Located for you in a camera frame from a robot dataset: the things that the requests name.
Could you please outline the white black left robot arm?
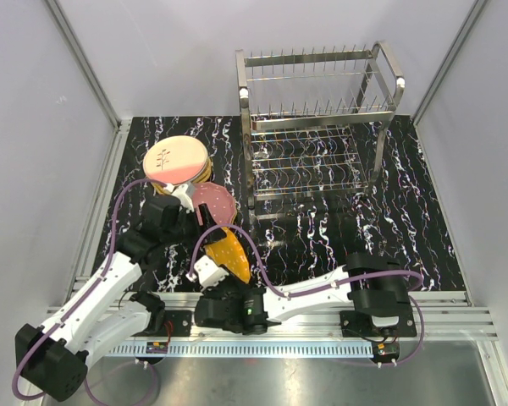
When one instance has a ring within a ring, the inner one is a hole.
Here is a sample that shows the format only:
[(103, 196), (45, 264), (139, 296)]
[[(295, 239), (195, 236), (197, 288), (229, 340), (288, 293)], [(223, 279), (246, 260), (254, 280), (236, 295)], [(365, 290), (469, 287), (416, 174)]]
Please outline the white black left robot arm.
[(14, 337), (14, 396), (19, 380), (62, 402), (85, 380), (89, 369), (128, 337), (174, 332), (175, 321), (156, 294), (139, 291), (111, 316), (105, 312), (119, 294), (154, 270), (172, 244), (194, 243), (215, 221), (206, 203), (193, 206), (172, 195), (147, 203), (137, 224), (115, 235), (109, 253), (88, 282), (39, 326), (23, 325)]

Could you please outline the pink dotted scalloped plate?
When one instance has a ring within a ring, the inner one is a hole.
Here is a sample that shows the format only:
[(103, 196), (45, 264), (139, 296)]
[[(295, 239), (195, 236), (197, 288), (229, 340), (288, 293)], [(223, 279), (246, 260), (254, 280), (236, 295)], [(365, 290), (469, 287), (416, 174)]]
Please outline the pink dotted scalloped plate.
[(199, 205), (207, 204), (207, 207), (217, 224), (231, 224), (237, 215), (236, 200), (224, 187), (215, 183), (205, 182), (195, 184), (192, 197), (198, 223), (203, 224)]

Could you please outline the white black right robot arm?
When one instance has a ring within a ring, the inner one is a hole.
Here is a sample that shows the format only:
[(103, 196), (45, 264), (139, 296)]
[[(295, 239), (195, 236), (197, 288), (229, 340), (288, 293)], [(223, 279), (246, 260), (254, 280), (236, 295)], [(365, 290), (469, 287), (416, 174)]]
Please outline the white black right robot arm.
[(279, 287), (252, 287), (208, 256), (194, 265), (191, 280), (202, 287), (196, 303), (197, 326), (242, 335), (264, 334), (290, 318), (314, 310), (351, 304), (359, 333), (385, 336), (406, 324), (411, 301), (397, 260), (353, 253), (336, 269)]

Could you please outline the orange dotted scalloped plate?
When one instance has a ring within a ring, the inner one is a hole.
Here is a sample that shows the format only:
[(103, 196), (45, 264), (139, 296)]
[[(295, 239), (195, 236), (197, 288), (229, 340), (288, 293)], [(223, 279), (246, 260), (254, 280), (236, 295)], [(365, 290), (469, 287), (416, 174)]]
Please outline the orange dotted scalloped plate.
[(206, 255), (218, 266), (224, 266), (243, 283), (248, 284), (251, 280), (251, 272), (245, 250), (229, 228), (221, 228), (221, 231), (225, 232), (225, 238), (206, 245), (204, 248)]

